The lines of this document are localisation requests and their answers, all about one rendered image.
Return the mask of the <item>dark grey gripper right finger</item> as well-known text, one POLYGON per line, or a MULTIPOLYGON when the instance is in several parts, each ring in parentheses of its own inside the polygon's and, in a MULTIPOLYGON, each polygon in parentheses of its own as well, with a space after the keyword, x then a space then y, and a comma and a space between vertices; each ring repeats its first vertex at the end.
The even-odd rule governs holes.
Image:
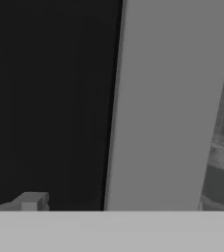
POLYGON ((200 211, 224 211, 224 198, 202 195, 199 200, 200 211))

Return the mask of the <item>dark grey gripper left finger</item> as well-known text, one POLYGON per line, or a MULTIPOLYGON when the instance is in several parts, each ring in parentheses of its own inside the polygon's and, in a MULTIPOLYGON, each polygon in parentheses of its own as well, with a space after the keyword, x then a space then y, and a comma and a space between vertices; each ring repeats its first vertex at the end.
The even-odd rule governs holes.
POLYGON ((25 192, 11 202, 0 205, 0 211, 49 211, 48 192, 25 192))

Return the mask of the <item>grey microwave door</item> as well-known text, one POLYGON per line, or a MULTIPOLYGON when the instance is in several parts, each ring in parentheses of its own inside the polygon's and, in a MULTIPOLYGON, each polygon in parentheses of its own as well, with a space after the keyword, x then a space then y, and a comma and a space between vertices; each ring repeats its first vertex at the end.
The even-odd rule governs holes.
POLYGON ((223 80, 224 0, 126 0, 108 210, 196 210, 223 80))

